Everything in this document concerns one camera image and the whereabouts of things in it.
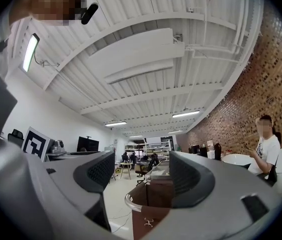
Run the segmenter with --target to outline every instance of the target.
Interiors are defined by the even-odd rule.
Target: red brick wall
[[[222,150],[244,154],[243,143],[256,147],[255,118],[268,114],[282,133],[282,18],[270,4],[264,8],[259,37],[242,72],[225,100],[187,133],[188,143],[219,142]]]

